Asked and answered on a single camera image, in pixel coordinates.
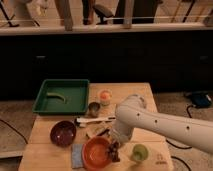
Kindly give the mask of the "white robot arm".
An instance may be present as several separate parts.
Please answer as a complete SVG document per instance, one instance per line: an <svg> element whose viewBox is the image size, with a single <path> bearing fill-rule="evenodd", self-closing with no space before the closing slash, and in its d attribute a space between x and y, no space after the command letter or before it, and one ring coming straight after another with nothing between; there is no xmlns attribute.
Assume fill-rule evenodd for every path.
<svg viewBox="0 0 213 171"><path fill-rule="evenodd" d="M144 107L144 99L138 94L126 97L116 105L111 136L124 144L131 140L135 128L213 154L213 122L151 112Z"/></svg>

